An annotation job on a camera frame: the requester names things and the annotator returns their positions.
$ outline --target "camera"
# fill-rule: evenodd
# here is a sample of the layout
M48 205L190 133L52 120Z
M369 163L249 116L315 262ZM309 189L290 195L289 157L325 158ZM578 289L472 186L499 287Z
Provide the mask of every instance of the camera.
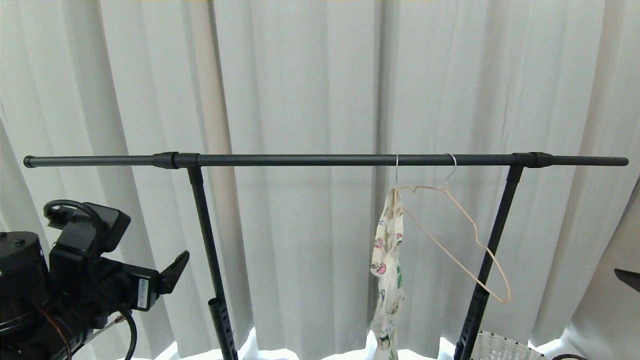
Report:
M62 360L115 323L126 321L137 341L132 310L148 311L173 291L189 261L179 254L164 271L102 257L116 249L131 223L120 210L54 200L44 207L49 227L62 230L49 253L37 234L0 233L0 359ZM111 323L113 313L120 316Z

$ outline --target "white label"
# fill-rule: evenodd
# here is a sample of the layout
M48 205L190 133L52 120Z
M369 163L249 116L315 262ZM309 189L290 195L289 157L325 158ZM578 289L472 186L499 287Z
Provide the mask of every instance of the white label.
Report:
M140 279L138 282L138 307L147 308L147 289L149 289L149 280Z

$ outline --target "green print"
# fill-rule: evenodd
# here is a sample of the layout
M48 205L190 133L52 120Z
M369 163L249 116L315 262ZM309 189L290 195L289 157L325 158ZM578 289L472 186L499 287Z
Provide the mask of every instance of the green print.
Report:
M398 273L398 288L402 286L402 273L400 272L400 265L396 268L396 272Z

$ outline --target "wall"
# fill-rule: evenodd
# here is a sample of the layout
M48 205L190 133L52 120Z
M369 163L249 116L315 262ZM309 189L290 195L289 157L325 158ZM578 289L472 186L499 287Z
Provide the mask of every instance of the wall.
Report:
M640 183L567 328L570 341L589 360L639 359L640 293L613 272L640 272L639 192Z

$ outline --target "curtain fold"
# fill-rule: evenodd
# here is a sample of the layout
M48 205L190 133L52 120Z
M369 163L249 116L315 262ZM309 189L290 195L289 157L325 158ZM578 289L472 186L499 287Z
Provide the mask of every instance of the curtain fold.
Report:
M482 329L535 345L558 338L586 291L640 174L640 5L582 1L0 2L0 229L59 231L53 199L131 216L107 256L164 269L189 250L175 291L135 313L136 357L174 341L218 348L214 297L185 170L26 169L26 155L487 154L628 156L625 168L525 169L497 257L512 301ZM452 169L401 167L400 186ZM487 241L507 168L458 167L451 193ZM396 169L204 169L240 347L320 359L364 347L372 237ZM403 202L467 268L483 252L445 195ZM474 282L411 220L400 348L455 343ZM499 274L489 287L505 294ZM129 331L85 349L118 359Z

